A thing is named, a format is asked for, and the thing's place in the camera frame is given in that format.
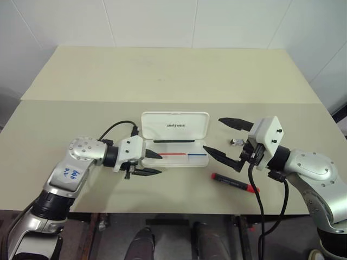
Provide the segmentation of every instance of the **black cable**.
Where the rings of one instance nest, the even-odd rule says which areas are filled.
[[[112,126],[110,126],[110,127],[99,137],[98,140],[101,140],[102,138],[104,138],[105,135],[106,135],[110,130],[112,130],[113,127],[115,127],[115,126],[117,126],[117,125],[120,125],[120,124],[124,124],[124,123],[132,124],[132,125],[134,126],[133,129],[134,129],[134,128],[137,129],[137,125],[136,125],[133,121],[129,121],[129,120],[119,121],[119,122],[117,122],[117,123],[114,123]]]
[[[288,204],[288,198],[289,198],[289,186],[288,186],[288,182],[286,180],[283,181],[284,184],[284,188],[285,188],[285,195],[284,195],[284,201],[283,201],[283,206],[281,209],[281,212],[279,214],[279,217],[277,219],[277,221],[275,222],[275,224],[266,232],[265,231],[265,216],[264,216],[264,208],[263,205],[261,203],[261,199],[258,193],[258,190],[256,189],[256,186],[254,184],[254,180],[253,180],[253,167],[254,165],[251,164],[248,168],[248,178],[249,178],[249,182],[253,188],[253,190],[255,191],[255,196],[256,199],[258,201],[259,204],[259,208],[260,208],[260,214],[261,214],[261,235],[259,236],[258,239],[258,258],[259,260],[263,260],[264,259],[264,254],[265,254],[265,236],[269,235],[270,233],[272,233],[281,223],[284,213],[286,211],[287,208],[287,204]]]
[[[284,216],[284,213],[286,211],[287,203],[288,203],[288,197],[289,197],[289,187],[288,187],[288,183],[287,183],[286,180],[283,182],[283,184],[284,184],[284,188],[285,188],[285,194],[284,194],[284,201],[283,201],[283,206],[282,206],[282,209],[281,209],[281,213],[280,213],[277,221],[275,222],[275,224],[268,231],[266,231],[264,233],[264,236],[269,235],[270,233],[272,233],[278,227],[278,225],[281,223],[281,221],[283,219],[283,216]]]
[[[25,213],[27,213],[30,208],[33,206],[35,200],[37,200],[38,197],[36,199],[34,199],[16,218],[15,220],[10,224],[10,226],[7,229],[7,232],[4,234],[2,241],[1,241],[1,260],[8,260],[9,256],[8,256],[8,239],[10,236],[10,232],[11,230],[14,228],[14,226],[17,224],[17,222],[24,216]]]
[[[254,168],[254,164],[250,164],[249,168],[248,168],[248,179],[249,182],[255,192],[255,196],[256,199],[258,201],[259,204],[259,208],[260,208],[260,219],[261,219],[261,234],[263,235],[265,233],[265,216],[264,216],[264,207],[262,206],[261,203],[261,199],[260,199],[260,195],[259,192],[254,184],[254,180],[253,180],[253,168]],[[260,240],[258,240],[258,259],[262,260],[263,256],[264,256],[264,249],[265,249],[265,238],[262,238]]]

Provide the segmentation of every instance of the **wall tile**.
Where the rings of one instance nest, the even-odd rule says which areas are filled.
[[[191,47],[197,0],[105,0],[117,46]]]
[[[310,83],[330,113],[335,112],[347,102],[346,56],[347,46],[345,44]]]
[[[14,0],[40,45],[114,46],[102,0]]]
[[[290,0],[199,0],[194,47],[267,48]]]
[[[9,0],[0,1],[0,94],[20,97],[53,50],[43,51]]]
[[[270,48],[287,49],[310,82],[345,42],[345,0],[293,0]]]

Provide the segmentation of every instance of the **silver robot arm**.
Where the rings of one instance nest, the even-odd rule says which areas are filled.
[[[4,237],[1,260],[35,259],[36,255],[58,259],[63,230],[70,207],[78,197],[94,165],[113,167],[113,171],[149,176],[160,173],[153,169],[136,169],[139,159],[161,157],[146,150],[138,136],[123,139],[118,146],[90,137],[71,141],[64,159],[53,169],[39,197],[23,211]]]
[[[294,149],[283,172],[301,193],[325,253],[347,259],[347,185],[335,163],[322,154]]]
[[[236,161],[214,148],[204,147],[216,160],[240,172],[245,162],[258,170],[267,168],[269,177],[285,178],[301,193],[317,226],[325,253],[334,259],[347,259],[347,185],[338,175],[335,163],[316,152],[290,151],[280,146],[284,131],[276,116],[256,123],[221,118],[220,122],[249,131],[248,139]]]

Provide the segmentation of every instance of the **small metal object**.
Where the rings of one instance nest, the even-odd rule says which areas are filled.
[[[230,144],[232,146],[238,146],[238,145],[244,145],[245,144],[245,141],[243,139],[236,139],[236,138],[232,138],[231,141],[230,141]]]

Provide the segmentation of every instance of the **black pen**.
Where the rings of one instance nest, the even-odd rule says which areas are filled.
[[[225,177],[225,176],[220,175],[218,173],[212,173],[211,178],[214,180],[220,181],[221,183],[226,183],[230,186],[234,186],[234,187],[237,187],[239,189],[254,193],[254,189],[252,188],[252,186],[247,184],[247,183],[243,183],[241,181]]]

